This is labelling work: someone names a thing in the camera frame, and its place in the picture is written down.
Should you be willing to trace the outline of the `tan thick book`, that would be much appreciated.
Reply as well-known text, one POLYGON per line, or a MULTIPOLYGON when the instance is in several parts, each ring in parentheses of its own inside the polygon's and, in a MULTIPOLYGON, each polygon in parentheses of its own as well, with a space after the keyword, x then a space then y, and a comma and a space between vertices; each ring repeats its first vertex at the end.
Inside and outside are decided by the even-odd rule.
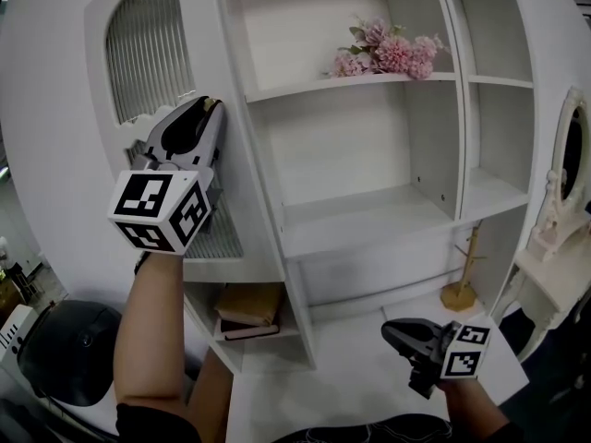
POLYGON ((283 302, 281 282, 230 283, 214 309, 223 320, 251 326, 269 326, 283 302))

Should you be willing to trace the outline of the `person's left forearm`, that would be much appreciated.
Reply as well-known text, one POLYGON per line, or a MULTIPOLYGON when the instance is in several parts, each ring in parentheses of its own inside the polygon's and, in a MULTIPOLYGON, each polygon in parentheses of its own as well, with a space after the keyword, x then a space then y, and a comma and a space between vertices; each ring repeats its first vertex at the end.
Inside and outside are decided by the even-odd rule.
POLYGON ((119 404, 187 416, 184 331, 183 259, 152 253, 135 275, 117 333, 119 404))

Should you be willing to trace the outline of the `pink artificial flower bunch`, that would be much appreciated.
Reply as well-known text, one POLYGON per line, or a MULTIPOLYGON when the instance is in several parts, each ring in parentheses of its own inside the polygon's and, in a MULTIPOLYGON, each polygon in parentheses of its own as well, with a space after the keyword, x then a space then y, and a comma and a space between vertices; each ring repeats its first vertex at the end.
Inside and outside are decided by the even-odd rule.
POLYGON ((326 77, 395 74, 425 80, 432 75, 438 55, 451 51, 438 35, 409 40, 404 26, 382 18, 358 18, 349 32, 355 42, 337 50, 326 77))

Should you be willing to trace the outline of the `person's right forearm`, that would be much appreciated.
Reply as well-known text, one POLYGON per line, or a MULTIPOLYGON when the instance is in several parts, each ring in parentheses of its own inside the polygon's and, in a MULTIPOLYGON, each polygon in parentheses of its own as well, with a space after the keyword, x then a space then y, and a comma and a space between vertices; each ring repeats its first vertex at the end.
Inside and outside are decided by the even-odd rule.
POLYGON ((477 379, 442 380, 448 414, 454 427, 476 441, 484 441, 509 424, 477 379))

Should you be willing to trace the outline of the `person's black t-shirt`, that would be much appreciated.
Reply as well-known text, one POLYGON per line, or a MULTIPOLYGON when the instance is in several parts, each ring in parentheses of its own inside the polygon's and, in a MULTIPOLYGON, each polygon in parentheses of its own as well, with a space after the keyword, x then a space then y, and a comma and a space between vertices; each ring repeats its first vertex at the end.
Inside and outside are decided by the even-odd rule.
MULTIPOLYGON (((119 443, 202 443, 188 420, 161 410, 120 404, 119 443)), ((525 443, 523 431, 509 423, 483 441, 433 415, 410 413, 368 425, 312 427, 271 443, 525 443)))

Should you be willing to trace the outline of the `white shelf cabinet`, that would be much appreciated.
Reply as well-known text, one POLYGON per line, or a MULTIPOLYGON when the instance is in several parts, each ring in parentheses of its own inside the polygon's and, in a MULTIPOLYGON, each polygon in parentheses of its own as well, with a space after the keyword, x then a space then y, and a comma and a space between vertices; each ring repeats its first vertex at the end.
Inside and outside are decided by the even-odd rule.
MULTIPOLYGON (((92 0, 4 0, 0 123, 16 189, 69 296, 122 305, 138 250, 108 221, 113 174, 97 124, 84 12, 92 0)), ((540 76, 575 20, 573 0, 224 0, 224 26, 280 253, 275 336, 315 365, 314 319, 435 293, 457 276, 454 243, 483 220, 493 259, 476 272, 496 302, 533 222, 540 76), (432 75, 329 78, 358 18, 438 35, 432 75)), ((221 289, 188 281, 211 338, 221 289)))

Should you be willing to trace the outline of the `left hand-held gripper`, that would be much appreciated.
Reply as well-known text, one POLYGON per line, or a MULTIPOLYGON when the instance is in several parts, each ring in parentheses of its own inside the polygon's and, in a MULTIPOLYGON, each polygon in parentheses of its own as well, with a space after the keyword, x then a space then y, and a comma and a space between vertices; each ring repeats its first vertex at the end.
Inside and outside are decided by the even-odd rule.
POLYGON ((120 173, 109 222, 137 250, 183 255, 195 237, 211 229, 221 190, 212 186, 213 164, 225 137, 225 105, 208 111, 208 96, 164 127, 154 127, 140 165, 120 173))

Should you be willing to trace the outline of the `dark cover book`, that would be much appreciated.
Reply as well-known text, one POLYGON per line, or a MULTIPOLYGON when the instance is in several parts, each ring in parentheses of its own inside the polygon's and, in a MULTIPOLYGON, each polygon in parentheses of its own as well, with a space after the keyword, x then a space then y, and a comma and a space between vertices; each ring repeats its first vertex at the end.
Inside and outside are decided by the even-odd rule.
POLYGON ((220 319, 216 325, 216 333, 224 341, 239 341, 251 338, 275 335, 280 331, 278 323, 269 326, 253 326, 220 319))

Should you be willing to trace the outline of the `small wooden tree stand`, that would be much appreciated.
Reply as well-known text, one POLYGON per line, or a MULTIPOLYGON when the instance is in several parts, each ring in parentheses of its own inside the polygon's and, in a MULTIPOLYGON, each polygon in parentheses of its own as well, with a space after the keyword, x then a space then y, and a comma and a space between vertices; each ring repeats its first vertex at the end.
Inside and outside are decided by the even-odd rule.
POLYGON ((466 309, 471 308, 476 301, 476 292, 470 285, 470 277, 475 263, 487 258, 486 256, 479 256, 476 253, 482 222, 483 220, 480 220, 472 227, 466 250, 458 245, 455 246, 465 258, 461 279, 447 284, 440 291, 442 305, 454 312, 465 311, 466 309))

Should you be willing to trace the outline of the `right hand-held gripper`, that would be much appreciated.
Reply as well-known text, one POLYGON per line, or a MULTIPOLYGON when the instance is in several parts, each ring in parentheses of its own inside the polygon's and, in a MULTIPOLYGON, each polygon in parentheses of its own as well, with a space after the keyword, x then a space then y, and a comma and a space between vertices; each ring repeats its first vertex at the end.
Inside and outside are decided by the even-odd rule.
POLYGON ((422 318, 386 321, 381 332, 409 359, 409 387, 426 399, 441 380, 476 378, 491 338, 491 327, 456 321, 442 327, 422 318))

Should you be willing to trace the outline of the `white oval vanity mirror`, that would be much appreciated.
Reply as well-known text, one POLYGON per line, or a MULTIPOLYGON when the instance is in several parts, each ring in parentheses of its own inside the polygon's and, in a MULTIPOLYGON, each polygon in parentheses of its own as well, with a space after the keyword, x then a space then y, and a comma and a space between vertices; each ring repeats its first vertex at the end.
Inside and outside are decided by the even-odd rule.
POLYGON ((583 222, 586 222, 587 214, 583 200, 585 198, 586 172, 591 163, 589 154, 590 144, 591 125, 589 125, 585 97, 580 89, 572 86, 561 107, 552 161, 552 172, 556 174, 557 181, 555 209, 559 218, 558 222, 573 220, 579 214, 583 215, 583 222), (564 161, 566 159, 568 136, 572 122, 580 126, 581 142, 580 149, 576 151, 578 167, 571 176, 566 177, 567 181, 573 181, 573 185, 570 189, 566 189, 567 196, 565 197, 563 195, 562 180, 563 173, 565 172, 564 161))

